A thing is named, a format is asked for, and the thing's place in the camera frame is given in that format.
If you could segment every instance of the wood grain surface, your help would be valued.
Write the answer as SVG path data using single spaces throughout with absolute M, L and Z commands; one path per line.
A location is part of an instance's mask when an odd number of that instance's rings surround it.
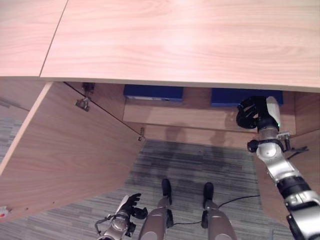
M 37 80 L 0 80 L 0 102 L 30 110 L 45 82 Z
M 49 82 L 0 166 L 2 221 L 33 215 L 121 187 L 144 141 L 99 107 L 74 106 L 80 95 Z
M 146 125 L 144 136 L 146 139 L 166 142 L 247 149 L 247 143 L 254 139 L 256 134 L 179 126 Z
M 67 0 L 0 0 L 0 76 L 39 76 Z
M 320 130 L 320 94 L 295 93 L 296 134 L 306 134 Z
M 320 193 L 320 130 L 293 137 L 290 142 L 294 148 L 308 146 L 309 151 L 294 156 L 290 161 L 301 172 L 311 189 Z M 267 174 L 263 162 L 256 157 L 254 163 L 264 212 L 287 225 L 288 211 L 282 196 Z
M 284 92 L 280 107 L 281 131 L 296 134 L 295 101 L 293 92 Z M 134 123 L 176 126 L 199 129 L 253 132 L 237 125 L 236 107 L 211 107 L 211 89 L 185 87 L 182 103 L 128 99 L 123 120 Z
M 82 82 L 68 82 L 68 85 L 84 93 L 82 90 Z M 91 100 L 113 115 L 120 121 L 124 121 L 124 110 L 126 104 L 126 98 L 124 96 L 124 84 L 110 84 L 110 83 L 96 83 L 94 91 L 91 96 Z M 143 124 L 136 122 L 124 122 L 130 128 L 140 133 Z
M 320 92 L 319 25 L 319 0 L 69 0 L 41 76 Z
M 18 121 L 24 121 L 28 115 L 28 111 L 12 105 L 2 105 L 0 101 L 0 119 L 9 118 Z

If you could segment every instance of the cabinet hinge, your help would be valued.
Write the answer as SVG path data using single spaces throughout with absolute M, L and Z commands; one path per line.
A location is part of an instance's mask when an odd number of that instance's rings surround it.
M 142 127 L 142 128 L 140 128 L 140 136 L 138 137 L 138 141 L 141 141 L 142 138 L 144 138 L 144 137 L 145 137 L 145 128 Z
M 95 85 L 96 84 L 94 82 L 83 82 L 82 90 L 84 92 L 85 98 L 77 100 L 74 105 L 81 108 L 82 110 L 85 110 L 86 112 L 89 112 L 89 102 L 91 101 L 92 95 L 94 94 Z

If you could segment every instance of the open cabinet door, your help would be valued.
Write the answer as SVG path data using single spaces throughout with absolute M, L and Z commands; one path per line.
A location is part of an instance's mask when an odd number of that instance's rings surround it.
M 48 82 L 0 165 L 0 222 L 120 188 L 144 140 L 62 82 Z

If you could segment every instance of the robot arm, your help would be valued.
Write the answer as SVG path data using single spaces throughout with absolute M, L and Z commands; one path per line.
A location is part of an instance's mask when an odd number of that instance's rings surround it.
M 121 240 L 124 235 L 128 237 L 132 236 L 136 229 L 136 225 L 130 221 L 130 217 L 133 216 L 137 219 L 145 219 L 148 215 L 146 208 L 140 209 L 134 207 L 140 200 L 140 196 L 141 193 L 136 193 L 130 197 L 125 196 L 115 215 L 109 215 L 104 219 L 98 220 L 94 224 L 97 233 L 101 235 L 98 225 L 111 220 L 103 236 L 100 236 L 97 240 Z
M 296 167 L 284 156 L 279 139 L 280 113 L 273 97 L 253 96 L 238 106 L 236 122 L 246 129 L 258 129 L 259 140 L 248 143 L 267 168 L 289 211 L 287 221 L 297 240 L 320 239 L 320 197 L 312 191 Z M 286 148 L 290 142 L 286 139 Z

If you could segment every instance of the robot leg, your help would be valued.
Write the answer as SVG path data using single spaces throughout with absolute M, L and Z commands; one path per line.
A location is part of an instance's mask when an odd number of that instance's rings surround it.
M 219 210 L 212 201 L 214 186 L 208 182 L 203 191 L 203 207 L 201 226 L 208 229 L 208 240 L 237 240 L 234 228 L 226 214 Z
M 139 240 L 163 240 L 166 229 L 174 224 L 173 215 L 169 206 L 171 200 L 171 185 L 168 179 L 162 181 L 163 198 L 158 206 L 149 213 L 140 231 Z

